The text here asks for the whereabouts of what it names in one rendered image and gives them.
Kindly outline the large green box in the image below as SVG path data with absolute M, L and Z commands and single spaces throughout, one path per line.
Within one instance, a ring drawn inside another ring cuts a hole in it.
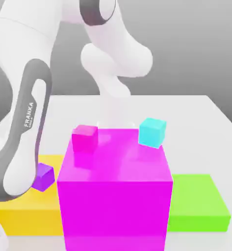
M 231 214 L 209 174 L 173 174 L 169 232 L 226 232 Z

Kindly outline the small cyan cube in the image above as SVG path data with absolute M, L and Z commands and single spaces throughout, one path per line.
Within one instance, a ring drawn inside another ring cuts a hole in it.
M 158 149 L 165 138 L 166 121 L 146 118 L 139 126 L 138 143 Z

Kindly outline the large yellow box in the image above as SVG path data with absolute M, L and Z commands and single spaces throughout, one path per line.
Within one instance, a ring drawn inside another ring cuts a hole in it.
M 0 224 L 8 236 L 62 236 L 56 182 L 44 192 L 30 188 L 15 200 L 0 202 Z

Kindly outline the small purple cube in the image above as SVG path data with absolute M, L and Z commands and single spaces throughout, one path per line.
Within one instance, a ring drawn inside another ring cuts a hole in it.
M 52 166 L 39 163 L 37 174 L 32 188 L 44 192 L 55 182 L 54 169 Z

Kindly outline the large magenta box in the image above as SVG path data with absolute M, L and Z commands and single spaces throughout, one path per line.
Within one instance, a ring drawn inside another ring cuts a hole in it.
M 137 129 L 99 129 L 92 154 L 69 143 L 57 179 L 66 251 L 164 251 L 173 178 Z

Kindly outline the small pink cube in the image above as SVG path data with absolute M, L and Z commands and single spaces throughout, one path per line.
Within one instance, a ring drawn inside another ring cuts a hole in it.
M 78 125 L 72 132 L 74 152 L 92 153 L 98 145 L 98 127 Z

